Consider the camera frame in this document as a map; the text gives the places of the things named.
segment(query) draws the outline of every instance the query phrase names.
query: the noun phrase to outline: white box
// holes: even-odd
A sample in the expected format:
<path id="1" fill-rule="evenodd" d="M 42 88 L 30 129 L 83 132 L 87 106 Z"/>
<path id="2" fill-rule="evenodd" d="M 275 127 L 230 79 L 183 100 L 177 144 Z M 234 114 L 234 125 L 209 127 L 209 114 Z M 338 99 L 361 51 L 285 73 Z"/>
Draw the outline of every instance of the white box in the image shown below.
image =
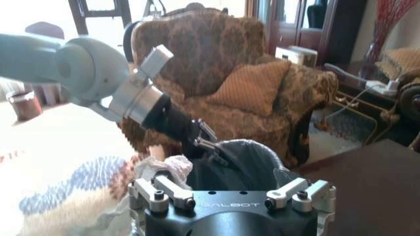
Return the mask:
<path id="1" fill-rule="evenodd" d="M 297 65 L 314 67 L 317 52 L 314 50 L 298 46 L 289 46 L 286 49 L 277 47 L 274 57 L 286 59 Z"/>

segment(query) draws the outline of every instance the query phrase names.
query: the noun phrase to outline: wooden table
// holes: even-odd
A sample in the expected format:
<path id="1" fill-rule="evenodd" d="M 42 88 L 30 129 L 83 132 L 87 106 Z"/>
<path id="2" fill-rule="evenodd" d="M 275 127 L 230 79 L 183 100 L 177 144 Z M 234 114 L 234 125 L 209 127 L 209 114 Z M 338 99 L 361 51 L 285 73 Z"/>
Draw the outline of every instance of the wooden table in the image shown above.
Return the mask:
<path id="1" fill-rule="evenodd" d="M 330 236 L 420 235 L 420 154 L 382 140 L 303 166 L 335 186 Z"/>
<path id="2" fill-rule="evenodd" d="M 385 78 L 378 74 L 377 68 L 371 64 L 365 64 L 361 61 L 351 62 L 350 64 L 337 64 L 345 72 L 362 77 L 366 80 L 379 80 L 383 83 Z M 353 100 L 353 98 L 365 90 L 365 82 L 354 80 L 338 71 L 331 70 L 338 79 L 338 92 L 335 95 L 335 105 L 343 107 Z M 363 144 L 369 144 L 377 141 L 386 131 L 391 128 L 393 124 L 398 120 L 398 115 L 393 116 L 394 119 L 383 119 L 386 115 L 391 115 L 389 110 L 395 102 L 395 98 L 391 96 L 383 96 L 371 90 L 362 93 L 362 95 L 350 103 L 347 109 L 363 116 L 374 123 L 374 129 L 363 141 Z"/>

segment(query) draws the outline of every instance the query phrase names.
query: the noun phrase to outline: glass cabinet door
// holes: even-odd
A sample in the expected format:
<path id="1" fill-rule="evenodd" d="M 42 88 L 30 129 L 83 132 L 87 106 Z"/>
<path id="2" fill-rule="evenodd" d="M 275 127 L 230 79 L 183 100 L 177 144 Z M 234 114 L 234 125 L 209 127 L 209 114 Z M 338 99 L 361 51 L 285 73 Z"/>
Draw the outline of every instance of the glass cabinet door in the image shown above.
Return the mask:
<path id="1" fill-rule="evenodd" d="M 285 24 L 297 23 L 297 8 L 299 0 L 277 0 L 275 1 L 275 18 L 274 21 Z"/>
<path id="2" fill-rule="evenodd" d="M 303 29 L 322 29 L 329 0 L 306 0 L 302 13 Z"/>
<path id="3" fill-rule="evenodd" d="M 266 25 L 269 23 L 269 5 L 271 0 L 257 1 L 257 19 Z"/>

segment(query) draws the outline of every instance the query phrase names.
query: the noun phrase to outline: knitted blanket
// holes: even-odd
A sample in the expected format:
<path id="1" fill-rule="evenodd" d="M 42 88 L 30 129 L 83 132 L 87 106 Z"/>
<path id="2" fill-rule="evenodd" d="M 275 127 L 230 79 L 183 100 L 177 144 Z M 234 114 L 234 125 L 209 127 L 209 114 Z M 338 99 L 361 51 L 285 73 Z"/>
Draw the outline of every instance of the knitted blanket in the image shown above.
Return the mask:
<path id="1" fill-rule="evenodd" d="M 0 135 L 0 235 L 127 235 L 118 211 L 135 154 L 113 122 L 71 104 Z"/>

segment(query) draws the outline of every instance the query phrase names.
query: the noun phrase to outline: sofa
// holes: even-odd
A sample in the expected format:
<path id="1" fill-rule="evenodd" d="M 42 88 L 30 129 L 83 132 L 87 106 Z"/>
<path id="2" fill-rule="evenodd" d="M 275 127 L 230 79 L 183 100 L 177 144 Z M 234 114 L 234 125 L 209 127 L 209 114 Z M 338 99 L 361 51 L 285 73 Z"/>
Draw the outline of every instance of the sofa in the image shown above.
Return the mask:
<path id="1" fill-rule="evenodd" d="M 262 23 L 233 18 L 213 9 L 183 11 L 150 22 L 137 22 L 125 31 L 125 57 L 139 65 L 153 47 L 163 44 L 174 57 L 163 66 L 154 85 L 191 118 L 202 118 L 217 139 L 253 139 L 277 153 L 285 166 L 302 164 L 309 156 L 307 125 L 314 109 L 333 102 L 337 80 L 331 72 L 291 64 L 271 105 L 261 117 L 241 109 L 207 102 L 231 70 L 241 64 L 258 65 L 275 59 L 265 54 Z M 179 144 L 130 119 L 118 127 L 137 152 L 161 144 L 166 155 Z"/>

